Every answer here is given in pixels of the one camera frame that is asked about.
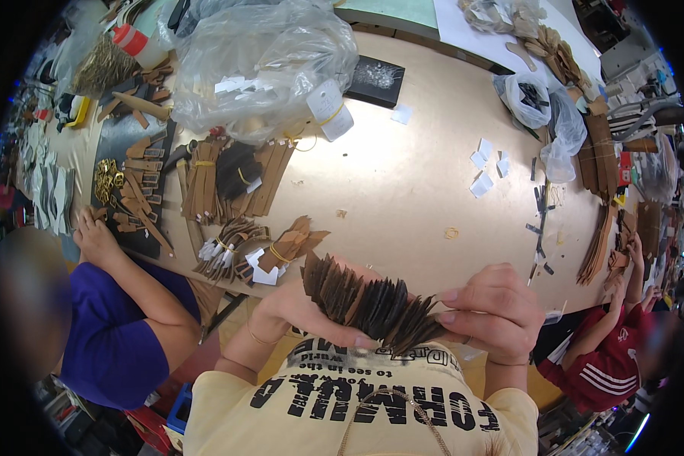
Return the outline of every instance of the yellow t-shirt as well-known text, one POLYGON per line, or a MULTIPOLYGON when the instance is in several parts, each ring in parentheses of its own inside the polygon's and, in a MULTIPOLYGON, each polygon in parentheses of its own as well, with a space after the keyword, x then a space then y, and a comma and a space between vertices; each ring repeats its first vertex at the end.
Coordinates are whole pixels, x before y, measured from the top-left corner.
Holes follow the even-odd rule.
POLYGON ((225 372, 205 372, 192 388, 183 447, 186 456, 208 454, 337 454, 349 420, 345 454, 435 454, 442 451, 413 406, 427 413, 452 454, 537 454, 535 402, 515 388, 485 403, 471 392, 456 357, 435 342, 403 356, 388 349, 345 349, 307 339, 279 372, 260 386, 225 372))

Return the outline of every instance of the yellow container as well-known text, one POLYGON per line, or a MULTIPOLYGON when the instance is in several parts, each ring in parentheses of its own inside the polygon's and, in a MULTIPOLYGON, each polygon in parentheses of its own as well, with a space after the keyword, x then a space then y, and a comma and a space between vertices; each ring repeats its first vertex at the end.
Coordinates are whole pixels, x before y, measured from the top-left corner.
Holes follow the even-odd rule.
POLYGON ((79 113, 76 114, 76 119, 73 122, 69 122, 69 123, 65 124, 64 126, 75 127, 79 123, 82 123, 84 121, 84 118, 86 117, 86 111, 88 111, 90 103, 91 103, 91 98, 84 96, 84 99, 81 100, 81 106, 79 106, 79 113))

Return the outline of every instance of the purple shirt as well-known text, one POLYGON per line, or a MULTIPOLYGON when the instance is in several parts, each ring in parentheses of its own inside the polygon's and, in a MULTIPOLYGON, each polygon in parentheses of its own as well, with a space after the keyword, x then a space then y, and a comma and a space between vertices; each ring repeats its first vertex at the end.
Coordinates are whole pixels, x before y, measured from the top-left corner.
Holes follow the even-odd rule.
MULTIPOLYGON (((187 279, 135 260, 200 322, 187 279)), ((165 352, 146 315, 102 269, 81 263, 71 273, 73 315, 60 380, 102 406, 134 410, 169 375, 165 352)))

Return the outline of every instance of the plastic bottle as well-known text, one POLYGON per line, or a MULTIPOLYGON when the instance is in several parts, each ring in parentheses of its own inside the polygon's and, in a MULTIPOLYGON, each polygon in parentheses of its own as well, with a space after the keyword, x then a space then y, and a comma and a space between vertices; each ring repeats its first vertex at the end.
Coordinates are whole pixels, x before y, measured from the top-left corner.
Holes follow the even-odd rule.
POLYGON ((159 43, 129 24, 114 27, 112 40, 147 70, 155 68, 167 58, 167 51, 160 49, 159 43))

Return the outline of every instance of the beige table surface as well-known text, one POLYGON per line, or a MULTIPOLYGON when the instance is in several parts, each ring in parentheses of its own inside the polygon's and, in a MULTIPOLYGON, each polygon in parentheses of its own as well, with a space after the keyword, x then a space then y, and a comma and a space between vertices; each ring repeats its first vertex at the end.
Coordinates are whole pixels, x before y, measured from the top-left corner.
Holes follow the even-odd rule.
MULTIPOLYGON (((513 126, 488 71, 407 41, 361 32, 355 37, 360 54, 405 67, 398 102, 413 109, 410 122, 394 122, 391 109, 346 98, 355 126, 333 143, 320 137, 307 152, 301 150, 312 147, 314 137, 302 139, 271 213, 258 222, 267 225, 275 239, 296 217, 308 214, 312 229, 332 232, 315 250, 318 255, 335 252, 371 265, 383 276, 406 280, 415 294, 464 285, 485 265, 505 261, 527 280, 537 236, 524 225, 539 226, 532 188, 545 181, 541 162, 535 182, 529 180, 530 166, 543 144, 513 126), (494 187, 476 199, 468 188, 479 170, 469 157, 482 137, 494 145, 485 169, 494 187), (496 169, 499 150, 508 151, 511 162, 510 175, 504 179, 496 169), (347 211, 345 218, 337 217, 337 209, 347 211), (458 229, 459 236, 446 239, 447 227, 458 229)), ((74 223, 78 209, 91 200, 101 126, 95 122, 95 106, 88 115, 90 121, 80 130, 56 134, 54 121, 47 131, 58 152, 58 164, 77 170, 74 223)), ((173 147, 201 137, 179 130, 173 147)), ((574 312, 602 300, 605 267, 589 287, 575 284, 600 204, 599 198, 582 187, 576 169, 578 178, 563 186, 564 205, 548 214, 546 224, 543 247, 555 275, 539 268, 541 274, 531 284, 545 310, 561 309, 567 300, 565 311, 574 312)), ((202 279, 191 271, 195 253, 179 213, 182 201, 176 172, 166 177, 162 212, 162 229, 176 258, 162 252, 159 260, 149 261, 202 279)), ((217 226, 203 227, 206 238, 217 232, 217 226)), ((301 265, 302 260, 295 260, 280 282, 299 277, 301 265)), ((253 296, 265 296, 274 289, 266 285, 249 288, 238 280, 219 285, 253 296)))

